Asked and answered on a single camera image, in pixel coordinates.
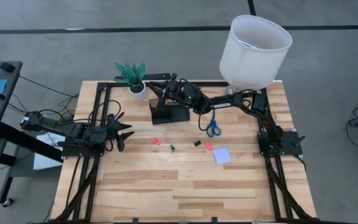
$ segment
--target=black floor stripe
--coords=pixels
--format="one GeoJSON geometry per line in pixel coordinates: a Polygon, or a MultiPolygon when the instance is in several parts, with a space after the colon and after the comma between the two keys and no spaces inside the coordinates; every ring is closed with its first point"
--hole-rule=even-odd
{"type": "Polygon", "coordinates": [[[183,31],[227,31],[227,30],[230,30],[230,26],[0,30],[0,34],[87,34],[87,33],[115,33],[115,32],[183,32],[183,31]]]}
{"type": "MultiPolygon", "coordinates": [[[[286,30],[358,30],[358,25],[348,26],[283,26],[286,30]]],[[[195,27],[134,27],[134,28],[100,28],[100,29],[34,29],[34,30],[0,30],[0,34],[90,34],[122,32],[191,32],[191,31],[229,31],[230,26],[195,26],[195,27]]]]}
{"type": "Polygon", "coordinates": [[[286,30],[358,30],[358,25],[344,26],[283,26],[286,30]]]}
{"type": "Polygon", "coordinates": [[[254,0],[248,0],[249,13],[256,16],[254,0]]]}

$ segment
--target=table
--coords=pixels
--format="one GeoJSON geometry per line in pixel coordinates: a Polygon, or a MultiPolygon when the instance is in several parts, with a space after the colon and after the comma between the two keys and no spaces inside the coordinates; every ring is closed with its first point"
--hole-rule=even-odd
{"type": "Polygon", "coordinates": [[[41,141],[36,140],[32,136],[29,136],[22,131],[19,131],[3,122],[1,122],[2,116],[5,112],[6,106],[9,102],[9,99],[13,93],[14,87],[16,86],[17,80],[19,79],[20,70],[23,66],[22,62],[7,62],[15,67],[14,71],[7,72],[0,68],[0,80],[7,80],[4,91],[2,94],[6,97],[5,100],[0,100],[0,163],[10,166],[6,179],[2,186],[2,191],[0,194],[0,203],[4,203],[7,199],[7,193],[9,191],[10,185],[12,183],[13,176],[11,176],[12,166],[16,162],[16,156],[19,151],[19,148],[15,151],[13,156],[4,154],[4,148],[7,140],[17,144],[18,146],[25,147],[34,151],[43,156],[47,156],[56,161],[62,161],[61,154],[62,152],[58,149],[55,149],[48,144],[45,144],[41,141]]]}
{"type": "MultiPolygon", "coordinates": [[[[91,113],[97,83],[83,82],[75,119],[91,113]]],[[[201,89],[209,97],[224,94],[224,87],[201,89]]],[[[211,217],[220,222],[275,220],[254,117],[238,108],[216,110],[222,135],[209,138],[198,129],[198,115],[194,113],[187,122],[152,125],[148,100],[157,97],[150,89],[145,101],[134,101],[124,87],[111,91],[110,99],[119,101],[125,112],[120,122],[133,125],[128,131],[135,134],[126,140],[124,152],[115,147],[101,158],[91,222],[131,222],[132,218],[140,222],[210,222],[211,217]],[[154,144],[152,137],[160,139],[161,145],[154,144]],[[217,165],[204,145],[195,147],[196,140],[209,141],[214,148],[228,147],[232,162],[217,165]]],[[[293,129],[283,83],[271,84],[267,93],[277,124],[284,130],[293,129]]],[[[114,103],[108,113],[117,113],[114,103]]],[[[201,117],[202,126],[209,123],[210,116],[201,117]]],[[[307,213],[315,216],[303,164],[293,156],[282,156],[282,161],[289,191],[307,213]]],[[[65,207],[75,162],[71,157],[63,163],[51,218],[65,207]]],[[[81,163],[71,197],[78,188],[81,163]]],[[[278,197],[285,217],[280,191],[278,197]]],[[[80,218],[84,217],[85,203],[83,199],[80,218]]]]}

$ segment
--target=chair wheel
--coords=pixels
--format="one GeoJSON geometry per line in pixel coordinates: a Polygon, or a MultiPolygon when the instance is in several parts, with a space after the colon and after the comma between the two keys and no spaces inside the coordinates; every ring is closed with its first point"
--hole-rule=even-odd
{"type": "Polygon", "coordinates": [[[2,207],[6,208],[13,204],[14,200],[11,198],[7,198],[6,201],[3,203],[2,207]]]}

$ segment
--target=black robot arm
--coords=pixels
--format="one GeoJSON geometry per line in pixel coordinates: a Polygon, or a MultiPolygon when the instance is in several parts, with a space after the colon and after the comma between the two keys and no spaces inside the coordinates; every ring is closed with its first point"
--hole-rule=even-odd
{"type": "Polygon", "coordinates": [[[165,110],[166,107],[179,104],[192,108],[196,114],[206,114],[211,110],[235,106],[245,114],[260,120],[266,130],[265,147],[278,151],[283,147],[283,129],[277,126],[270,112],[266,89],[261,93],[254,90],[243,90],[230,95],[208,98],[201,89],[184,79],[176,80],[176,74],[165,82],[150,82],[150,89],[158,96],[157,106],[152,113],[165,110]]]}
{"type": "Polygon", "coordinates": [[[123,115],[124,112],[115,118],[110,114],[105,127],[91,127],[88,123],[56,121],[41,116],[38,111],[32,111],[26,113],[20,126],[26,131],[47,131],[65,136],[64,142],[57,143],[63,147],[63,156],[100,156],[103,154],[105,141],[115,139],[118,150],[122,152],[125,148],[124,140],[134,134],[133,131],[118,134],[118,131],[132,127],[118,121],[123,115]]]}

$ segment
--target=red object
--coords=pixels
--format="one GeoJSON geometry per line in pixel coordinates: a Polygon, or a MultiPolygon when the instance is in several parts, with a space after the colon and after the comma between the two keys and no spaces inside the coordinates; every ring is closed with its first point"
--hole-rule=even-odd
{"type": "Polygon", "coordinates": [[[152,138],[152,141],[158,145],[161,144],[161,141],[158,140],[157,138],[152,138]]]}
{"type": "Polygon", "coordinates": [[[209,151],[212,151],[212,145],[209,143],[209,142],[204,142],[206,148],[209,150],[209,151]]]}

